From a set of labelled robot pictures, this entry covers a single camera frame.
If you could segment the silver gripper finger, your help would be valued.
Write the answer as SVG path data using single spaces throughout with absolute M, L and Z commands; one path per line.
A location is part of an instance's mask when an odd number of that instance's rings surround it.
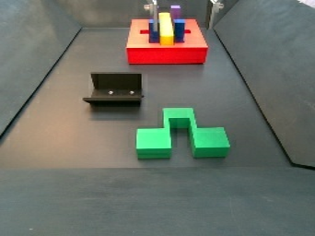
M 144 9 L 149 11 L 149 15 L 152 16 L 152 30 L 157 31 L 159 18 L 157 18 L 157 0 L 147 0 L 147 4 L 144 5 Z
M 219 13 L 224 9 L 224 3 L 223 0 L 209 0 L 211 4 L 211 15 L 209 15 L 209 29 L 213 27 L 217 19 L 219 19 Z

